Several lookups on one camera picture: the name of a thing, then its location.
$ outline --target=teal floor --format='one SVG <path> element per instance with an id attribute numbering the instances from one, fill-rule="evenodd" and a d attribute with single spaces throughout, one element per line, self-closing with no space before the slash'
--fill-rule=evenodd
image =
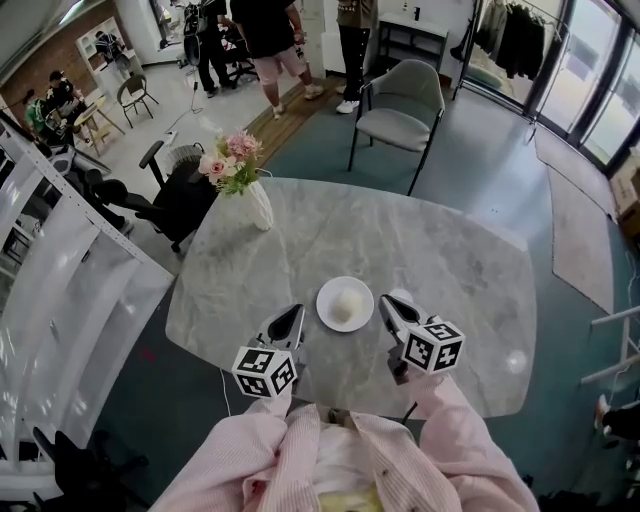
<path id="1" fill-rule="evenodd" d="M 382 144 L 370 148 L 361 137 L 353 172 L 346 172 L 354 116 L 337 116 L 334 106 L 330 102 L 315 114 L 266 168 L 275 176 L 406 193 L 416 155 Z M 599 492 L 602 501 L 610 501 L 621 489 L 629 445 L 605 449 L 608 441 L 592 428 L 595 401 L 610 392 L 612 380 L 583 387 L 579 380 L 616 362 L 621 328 L 599 328 L 589 337 L 590 320 L 604 312 L 552 274 L 549 182 L 535 144 L 527 144 L 530 134 L 522 118 L 463 90 L 448 106 L 413 196 L 473 214 L 527 240 L 538 308 L 533 374 L 522 410 L 487 424 L 520 474 L 533 477 L 536 495 Z M 632 275 L 625 253 L 632 249 L 612 222 L 609 230 L 615 309 L 622 310 L 629 305 Z M 634 298 L 640 298 L 635 292 Z M 218 370 L 164 336 L 169 298 L 138 340 L 98 424 L 150 459 L 150 467 L 129 480 L 148 500 L 159 495 L 211 427 L 226 416 Z M 248 401 L 227 377 L 232 413 L 242 412 Z M 637 373 L 621 376 L 614 404 L 629 401 L 639 383 Z M 417 432 L 420 424 L 411 427 Z"/>

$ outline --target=cardboard box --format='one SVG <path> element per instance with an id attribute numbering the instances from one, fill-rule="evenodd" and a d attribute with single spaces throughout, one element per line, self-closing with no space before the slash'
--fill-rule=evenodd
<path id="1" fill-rule="evenodd" d="M 629 237 L 640 235 L 640 157 L 636 152 L 611 178 L 616 213 L 622 231 Z"/>

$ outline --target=wooden floor strip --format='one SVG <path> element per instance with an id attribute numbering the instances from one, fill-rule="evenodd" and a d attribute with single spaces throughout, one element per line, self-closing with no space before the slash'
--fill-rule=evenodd
<path id="1" fill-rule="evenodd" d="M 258 166 L 262 167 L 313 114 L 322 109 L 336 95 L 336 86 L 343 82 L 344 79 L 335 76 L 320 81 L 325 93 L 311 101 L 305 100 L 304 86 L 298 84 L 282 97 L 281 101 L 286 110 L 280 119 L 276 120 L 273 117 L 271 107 L 256 117 L 246 130 L 262 142 Z"/>

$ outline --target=black shirt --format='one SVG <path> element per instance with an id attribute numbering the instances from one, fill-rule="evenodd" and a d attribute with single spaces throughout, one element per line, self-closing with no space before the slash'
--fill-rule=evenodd
<path id="1" fill-rule="evenodd" d="M 96 51 L 102 54 L 107 63 L 113 62 L 122 53 L 113 34 L 102 34 L 96 39 Z"/>
<path id="2" fill-rule="evenodd" d="M 209 25 L 218 24 L 218 15 L 227 14 L 227 2 L 225 0 L 208 0 L 202 2 L 202 12 L 207 18 Z"/>
<path id="3" fill-rule="evenodd" d="M 67 103 L 71 103 L 74 100 L 73 97 L 73 84 L 66 78 L 60 80 L 58 87 L 49 87 L 47 91 L 47 105 L 50 109 L 59 109 L 64 107 Z"/>
<path id="4" fill-rule="evenodd" d="M 251 57 L 271 57 L 293 46 L 285 9 L 293 0 L 231 0 L 233 21 L 242 25 Z"/>

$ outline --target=hanging clothes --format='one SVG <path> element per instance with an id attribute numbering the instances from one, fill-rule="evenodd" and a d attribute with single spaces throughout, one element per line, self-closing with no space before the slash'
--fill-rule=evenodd
<path id="1" fill-rule="evenodd" d="M 507 22 L 495 63 L 507 77 L 538 75 L 544 57 L 544 24 L 529 9 L 517 4 L 507 6 Z"/>
<path id="2" fill-rule="evenodd" d="M 498 41 L 501 38 L 506 23 L 507 8 L 504 5 L 504 0 L 492 0 L 484 13 L 482 24 L 474 41 L 485 52 L 493 52 L 496 45 L 499 47 Z"/>
<path id="3" fill-rule="evenodd" d="M 544 60 L 544 22 L 540 18 L 533 18 L 529 30 L 530 38 L 525 46 L 518 74 L 534 80 Z"/>

